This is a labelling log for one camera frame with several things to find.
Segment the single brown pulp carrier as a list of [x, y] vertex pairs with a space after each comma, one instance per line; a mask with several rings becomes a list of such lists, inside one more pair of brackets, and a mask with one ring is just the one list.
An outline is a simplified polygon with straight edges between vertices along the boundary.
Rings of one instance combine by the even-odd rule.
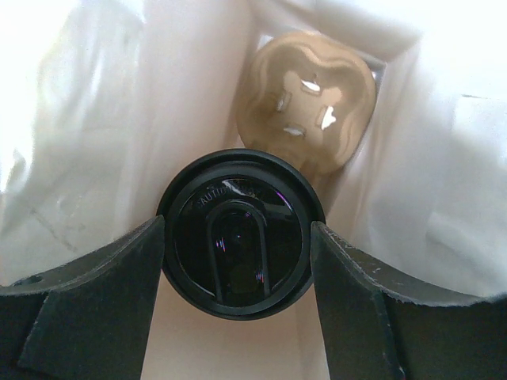
[[291, 32], [254, 56], [238, 91], [236, 125], [245, 147], [282, 158], [317, 185], [356, 152], [375, 102], [372, 71], [356, 52]]

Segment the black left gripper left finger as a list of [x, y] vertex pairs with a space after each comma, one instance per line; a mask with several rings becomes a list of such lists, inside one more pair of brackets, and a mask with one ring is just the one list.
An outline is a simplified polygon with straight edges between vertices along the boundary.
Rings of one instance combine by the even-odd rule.
[[113, 243], [1, 289], [3, 379], [138, 379], [164, 253], [152, 218]]

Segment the black plastic cup lid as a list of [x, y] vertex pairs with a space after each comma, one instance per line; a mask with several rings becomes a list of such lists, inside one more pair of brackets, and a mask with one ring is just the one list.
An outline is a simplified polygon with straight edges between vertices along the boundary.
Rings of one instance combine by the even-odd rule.
[[207, 154], [176, 175], [157, 212], [165, 221], [162, 270], [207, 314], [262, 319], [312, 284], [311, 224], [325, 220], [324, 210], [280, 158], [244, 148]]

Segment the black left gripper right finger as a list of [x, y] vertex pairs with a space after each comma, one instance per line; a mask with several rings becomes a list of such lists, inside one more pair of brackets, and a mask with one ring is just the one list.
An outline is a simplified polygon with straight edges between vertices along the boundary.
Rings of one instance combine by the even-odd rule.
[[503, 379], [506, 297], [407, 275], [311, 227], [314, 292], [332, 379]]

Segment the brown paper takeout bag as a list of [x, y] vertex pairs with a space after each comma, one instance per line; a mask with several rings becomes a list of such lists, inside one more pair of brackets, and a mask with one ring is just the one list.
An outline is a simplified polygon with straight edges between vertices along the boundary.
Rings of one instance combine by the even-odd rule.
[[[304, 177], [321, 223], [416, 279], [506, 297], [503, 1], [2, 2], [1, 289], [161, 216], [195, 160], [250, 149], [238, 91], [291, 32], [351, 48], [376, 86], [353, 156]], [[332, 379], [312, 279], [279, 313], [236, 321], [161, 268], [138, 379]]]

